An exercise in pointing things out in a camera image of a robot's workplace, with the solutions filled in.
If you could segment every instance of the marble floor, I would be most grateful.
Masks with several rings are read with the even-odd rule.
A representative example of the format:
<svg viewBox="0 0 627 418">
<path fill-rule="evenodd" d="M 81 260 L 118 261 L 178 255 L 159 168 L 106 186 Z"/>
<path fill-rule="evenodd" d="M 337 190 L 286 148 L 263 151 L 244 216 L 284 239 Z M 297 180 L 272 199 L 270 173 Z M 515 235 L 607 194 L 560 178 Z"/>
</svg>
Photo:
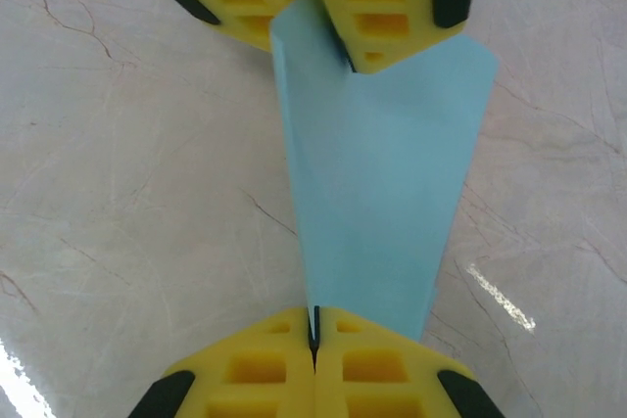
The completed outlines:
<svg viewBox="0 0 627 418">
<path fill-rule="evenodd" d="M 508 418 L 627 406 L 627 0 L 475 0 L 500 58 L 423 341 Z M 171 0 L 0 0 L 0 415 L 123 417 L 304 304 L 270 57 Z"/>
</svg>

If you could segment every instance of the blue paper sheet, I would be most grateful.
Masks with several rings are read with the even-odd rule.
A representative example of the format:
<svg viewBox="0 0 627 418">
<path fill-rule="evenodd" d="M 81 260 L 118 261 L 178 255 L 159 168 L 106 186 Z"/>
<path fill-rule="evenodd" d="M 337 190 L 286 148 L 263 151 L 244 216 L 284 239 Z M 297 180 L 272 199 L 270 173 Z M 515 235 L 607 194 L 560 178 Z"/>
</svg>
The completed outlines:
<svg viewBox="0 0 627 418">
<path fill-rule="evenodd" d="M 271 38 L 308 304 L 419 340 L 497 61 L 460 35 L 351 73 L 318 0 Z"/>
</svg>

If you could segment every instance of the light blue paper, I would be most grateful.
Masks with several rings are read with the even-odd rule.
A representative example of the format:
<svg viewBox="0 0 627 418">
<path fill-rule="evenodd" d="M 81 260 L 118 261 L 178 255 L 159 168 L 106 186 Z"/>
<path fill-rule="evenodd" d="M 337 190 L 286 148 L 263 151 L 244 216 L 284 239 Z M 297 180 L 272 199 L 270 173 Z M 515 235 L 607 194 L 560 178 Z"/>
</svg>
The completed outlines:
<svg viewBox="0 0 627 418">
<path fill-rule="evenodd" d="M 308 304 L 418 340 L 497 61 L 459 35 L 351 73 L 318 0 L 271 38 Z"/>
</svg>

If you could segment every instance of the white marble surface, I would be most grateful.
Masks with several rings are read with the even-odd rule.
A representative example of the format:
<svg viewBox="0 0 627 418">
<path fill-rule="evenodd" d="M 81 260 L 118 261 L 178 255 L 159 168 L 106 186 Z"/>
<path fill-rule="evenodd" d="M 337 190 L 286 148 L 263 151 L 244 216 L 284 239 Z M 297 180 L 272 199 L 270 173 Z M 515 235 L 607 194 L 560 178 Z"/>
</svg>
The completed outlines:
<svg viewBox="0 0 627 418">
<path fill-rule="evenodd" d="M 502 66 L 424 342 L 508 418 L 623 417 L 627 0 L 468 31 Z M 170 0 L 0 0 L 0 38 L 1 416 L 125 416 L 304 303 L 267 55 Z"/>
</svg>

